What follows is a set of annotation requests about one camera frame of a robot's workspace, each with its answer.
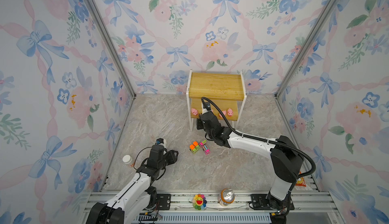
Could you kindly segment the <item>small red toy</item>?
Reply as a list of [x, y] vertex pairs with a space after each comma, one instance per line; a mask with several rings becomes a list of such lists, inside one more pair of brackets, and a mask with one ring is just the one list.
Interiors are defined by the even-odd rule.
[[306, 187], [306, 182], [305, 182], [305, 179], [303, 177], [299, 178], [296, 182], [296, 186], [298, 187]]

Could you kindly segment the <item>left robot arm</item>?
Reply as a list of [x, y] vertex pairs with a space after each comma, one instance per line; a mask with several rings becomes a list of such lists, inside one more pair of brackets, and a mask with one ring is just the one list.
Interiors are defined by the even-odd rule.
[[158, 212], [165, 201], [158, 199], [153, 183], [163, 176], [161, 171], [177, 162], [178, 155], [178, 151], [168, 151], [163, 143], [151, 146], [149, 157], [142, 161], [132, 180], [105, 203], [94, 204], [86, 223], [131, 224], [143, 210]]

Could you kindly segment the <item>rainbow smiling flower plush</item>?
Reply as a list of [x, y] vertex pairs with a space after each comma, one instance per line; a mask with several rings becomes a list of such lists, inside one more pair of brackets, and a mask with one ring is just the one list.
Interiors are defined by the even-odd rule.
[[207, 205], [207, 200], [205, 195], [196, 194], [192, 199], [192, 206], [196, 210], [204, 210]]

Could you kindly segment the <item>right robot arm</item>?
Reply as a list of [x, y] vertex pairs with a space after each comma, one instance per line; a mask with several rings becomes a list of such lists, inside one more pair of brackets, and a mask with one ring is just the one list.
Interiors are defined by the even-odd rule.
[[270, 200], [284, 201], [294, 188], [304, 158], [288, 137], [268, 139], [249, 136], [222, 126], [212, 112], [199, 116], [198, 128], [203, 129], [209, 139], [219, 146], [246, 150], [270, 159], [276, 175], [268, 194]]

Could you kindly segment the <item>green orange toy truck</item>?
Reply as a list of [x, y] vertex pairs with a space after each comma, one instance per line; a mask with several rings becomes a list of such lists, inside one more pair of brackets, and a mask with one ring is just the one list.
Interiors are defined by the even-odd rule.
[[198, 142], [193, 142], [193, 145], [195, 146], [195, 148], [197, 149], [197, 150], [199, 150], [201, 147], [200, 147], [200, 145], [199, 145], [199, 143]]
[[190, 148], [190, 150], [191, 150], [191, 152], [193, 153], [193, 154], [195, 154], [195, 153], [197, 153], [197, 148], [195, 147], [195, 145], [193, 145], [193, 144], [191, 144], [190, 146], [189, 146], [189, 148]]

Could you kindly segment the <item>right arm mounting base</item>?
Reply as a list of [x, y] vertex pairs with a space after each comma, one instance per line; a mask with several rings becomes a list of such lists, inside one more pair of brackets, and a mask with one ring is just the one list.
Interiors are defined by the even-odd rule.
[[254, 210], [288, 211], [294, 210], [294, 204], [289, 192], [284, 200], [279, 200], [268, 194], [251, 194], [250, 206]]

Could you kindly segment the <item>pink truck green top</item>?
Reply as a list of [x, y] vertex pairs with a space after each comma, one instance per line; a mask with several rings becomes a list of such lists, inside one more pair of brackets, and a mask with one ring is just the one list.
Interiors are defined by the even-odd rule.
[[204, 147], [204, 146], [206, 145], [206, 143], [207, 143], [207, 140], [202, 140], [202, 141], [200, 141], [200, 142], [199, 142], [200, 147]]

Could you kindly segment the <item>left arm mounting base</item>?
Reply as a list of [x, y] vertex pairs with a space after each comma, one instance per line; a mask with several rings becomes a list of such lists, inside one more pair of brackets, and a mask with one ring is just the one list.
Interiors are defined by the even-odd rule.
[[146, 210], [170, 210], [171, 194], [151, 194]]

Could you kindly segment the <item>white capped pill bottle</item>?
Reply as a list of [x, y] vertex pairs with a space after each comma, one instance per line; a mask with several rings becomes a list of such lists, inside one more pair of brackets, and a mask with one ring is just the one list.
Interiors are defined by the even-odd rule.
[[122, 161], [126, 165], [132, 165], [133, 164], [133, 158], [130, 155], [124, 155], [122, 158]]

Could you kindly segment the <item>pink truck blue top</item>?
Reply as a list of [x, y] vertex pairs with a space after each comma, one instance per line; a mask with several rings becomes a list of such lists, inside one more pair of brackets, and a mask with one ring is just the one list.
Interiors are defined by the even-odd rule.
[[207, 147], [207, 145], [203, 145], [203, 150], [205, 152], [206, 155], [208, 155], [210, 153], [210, 150], [209, 148]]

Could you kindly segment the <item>wooden two-tier white-frame shelf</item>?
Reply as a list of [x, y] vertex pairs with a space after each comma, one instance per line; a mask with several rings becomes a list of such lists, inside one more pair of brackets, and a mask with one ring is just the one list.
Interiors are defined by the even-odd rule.
[[231, 109], [232, 115], [227, 115], [227, 119], [232, 126], [238, 126], [247, 100], [243, 74], [198, 73], [190, 70], [186, 101], [191, 131], [199, 117], [193, 110], [197, 110], [198, 114], [202, 112], [201, 97], [211, 99], [222, 111]]

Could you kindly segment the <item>aluminium mounting rail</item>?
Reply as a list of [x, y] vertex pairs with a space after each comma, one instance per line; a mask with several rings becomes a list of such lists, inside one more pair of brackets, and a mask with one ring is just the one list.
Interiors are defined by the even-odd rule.
[[[235, 200], [228, 206], [218, 202], [218, 191], [202, 191], [207, 200], [206, 209], [195, 210], [192, 199], [196, 191], [162, 191], [169, 194], [170, 208], [154, 211], [158, 214], [158, 224], [216, 223], [216, 224], [258, 224], [268, 223], [266, 210], [255, 211], [249, 207], [253, 191], [236, 191]], [[343, 224], [345, 221], [336, 207], [330, 193], [314, 191], [292, 191], [291, 201], [294, 209], [287, 215], [289, 224]]]

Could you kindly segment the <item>orange metal can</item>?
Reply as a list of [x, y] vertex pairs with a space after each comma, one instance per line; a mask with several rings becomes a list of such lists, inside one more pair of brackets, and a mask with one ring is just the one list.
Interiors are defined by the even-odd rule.
[[235, 193], [232, 189], [230, 188], [225, 188], [223, 189], [218, 197], [218, 203], [221, 206], [228, 206], [232, 204], [235, 200]]

